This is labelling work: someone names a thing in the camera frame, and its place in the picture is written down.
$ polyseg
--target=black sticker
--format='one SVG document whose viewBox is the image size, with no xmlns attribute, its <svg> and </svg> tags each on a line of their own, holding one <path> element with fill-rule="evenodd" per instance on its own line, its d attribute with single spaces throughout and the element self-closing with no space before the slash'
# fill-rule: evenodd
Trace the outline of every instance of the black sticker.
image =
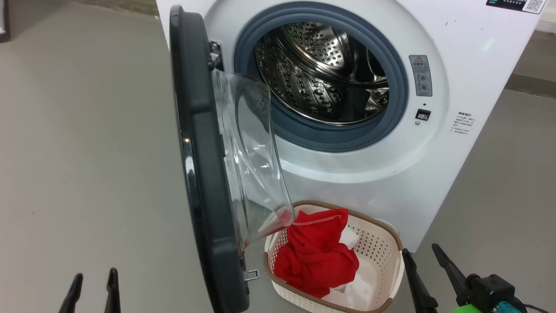
<svg viewBox="0 0 556 313">
<path fill-rule="evenodd" d="M 540 14 L 547 0 L 487 0 L 486 5 L 502 9 Z"/>
</svg>

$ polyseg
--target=transparent glass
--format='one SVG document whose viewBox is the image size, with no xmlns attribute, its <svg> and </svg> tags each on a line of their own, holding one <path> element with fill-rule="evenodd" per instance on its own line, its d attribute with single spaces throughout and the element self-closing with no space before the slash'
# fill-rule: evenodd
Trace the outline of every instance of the transparent glass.
<svg viewBox="0 0 556 313">
<path fill-rule="evenodd" d="M 212 74 L 225 164 L 242 249 L 292 224 L 270 118 L 270 89 L 247 76 Z"/>
</svg>

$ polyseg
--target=stainless steel drum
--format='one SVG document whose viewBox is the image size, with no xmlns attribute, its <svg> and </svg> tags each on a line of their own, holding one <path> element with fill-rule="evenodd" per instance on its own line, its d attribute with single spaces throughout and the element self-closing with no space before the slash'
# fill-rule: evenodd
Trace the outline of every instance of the stainless steel drum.
<svg viewBox="0 0 556 313">
<path fill-rule="evenodd" d="M 288 109 L 319 123 L 347 125 L 380 114 L 388 81 L 368 49 L 321 23 L 292 23 L 258 41 L 259 72 Z"/>
</svg>

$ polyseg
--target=wire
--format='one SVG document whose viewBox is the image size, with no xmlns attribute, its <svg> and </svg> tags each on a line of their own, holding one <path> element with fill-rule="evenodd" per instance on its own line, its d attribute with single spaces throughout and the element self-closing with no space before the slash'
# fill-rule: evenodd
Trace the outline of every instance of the wire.
<svg viewBox="0 0 556 313">
<path fill-rule="evenodd" d="M 548 313 L 548 311 L 545 311 L 545 310 L 543 310 L 543 309 L 541 309 L 541 308 L 538 308 L 538 307 L 536 307 L 536 306 L 534 306 L 534 305 L 524 304 L 523 306 L 528 307 L 528 308 L 533 309 L 533 310 L 537 310 L 537 311 L 539 311 L 540 313 Z"/>
</svg>

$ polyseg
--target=qr code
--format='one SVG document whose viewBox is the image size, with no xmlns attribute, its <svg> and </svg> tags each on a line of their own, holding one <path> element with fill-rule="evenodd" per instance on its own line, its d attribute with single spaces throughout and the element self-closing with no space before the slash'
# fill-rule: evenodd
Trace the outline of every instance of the qr code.
<svg viewBox="0 0 556 313">
<path fill-rule="evenodd" d="M 523 6 L 523 10 L 526 12 L 539 14 L 540 10 L 543 9 L 544 3 L 547 0 L 527 0 Z"/>
</svg>

